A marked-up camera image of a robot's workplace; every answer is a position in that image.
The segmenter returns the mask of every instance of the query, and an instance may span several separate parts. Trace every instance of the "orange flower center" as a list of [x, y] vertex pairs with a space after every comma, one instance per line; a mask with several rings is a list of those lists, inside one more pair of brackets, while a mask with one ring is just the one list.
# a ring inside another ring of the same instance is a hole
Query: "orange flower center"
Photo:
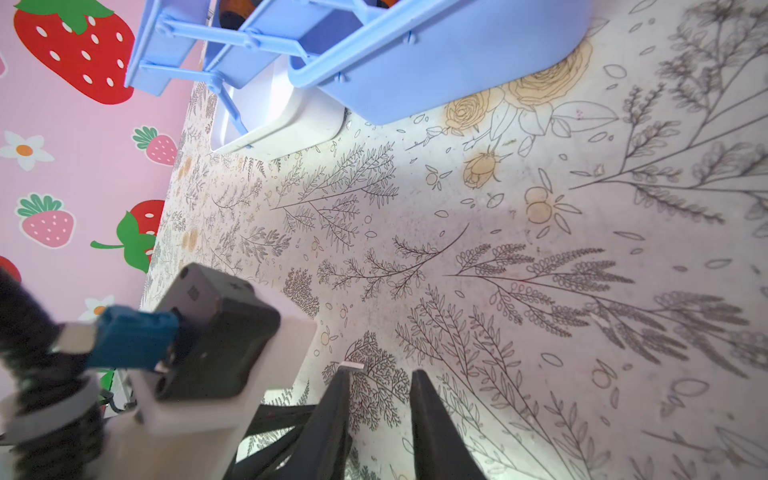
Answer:
[[19, 145], [16, 147], [16, 153], [21, 155], [22, 157], [29, 157], [32, 155], [32, 147], [29, 145]]

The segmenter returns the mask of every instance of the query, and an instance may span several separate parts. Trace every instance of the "black cable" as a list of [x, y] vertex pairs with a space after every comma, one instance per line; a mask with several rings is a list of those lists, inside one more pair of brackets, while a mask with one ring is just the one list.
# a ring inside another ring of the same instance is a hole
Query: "black cable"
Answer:
[[[84, 386], [84, 356], [50, 353], [59, 327], [24, 288], [0, 269], [0, 359], [17, 383], [19, 415], [53, 405]], [[94, 405], [79, 419], [13, 448], [17, 480], [79, 480], [104, 444]]]

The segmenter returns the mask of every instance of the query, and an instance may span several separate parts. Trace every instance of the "white plastic container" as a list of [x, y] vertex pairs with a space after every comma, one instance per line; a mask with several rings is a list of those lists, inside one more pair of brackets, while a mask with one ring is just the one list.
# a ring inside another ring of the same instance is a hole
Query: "white plastic container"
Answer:
[[244, 151], [259, 160], [272, 160], [314, 147], [335, 137], [344, 122], [344, 107], [318, 88], [296, 88], [288, 79], [288, 57], [281, 55], [245, 87], [227, 86], [249, 131], [240, 135], [230, 114], [218, 102], [210, 148], [229, 154]]

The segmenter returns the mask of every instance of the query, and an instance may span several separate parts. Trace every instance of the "green stem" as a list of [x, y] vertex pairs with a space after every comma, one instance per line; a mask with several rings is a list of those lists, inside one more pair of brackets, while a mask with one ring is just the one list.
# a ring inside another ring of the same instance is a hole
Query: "green stem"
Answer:
[[103, 243], [99, 243], [97, 241], [91, 242], [91, 247], [93, 248], [101, 248], [103, 250], [109, 250], [111, 248], [123, 248], [125, 245], [104, 245]]

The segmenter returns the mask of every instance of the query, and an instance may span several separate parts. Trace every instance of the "tablecloth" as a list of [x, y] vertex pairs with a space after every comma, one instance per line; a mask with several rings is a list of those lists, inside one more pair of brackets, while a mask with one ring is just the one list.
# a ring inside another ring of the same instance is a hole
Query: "tablecloth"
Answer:
[[212, 154], [199, 84], [142, 306], [189, 262], [283, 291], [318, 330], [268, 401], [366, 365], [347, 478], [414, 477], [418, 368], [489, 478], [764, 478], [765, 5], [596, 2], [547, 71], [276, 161]]

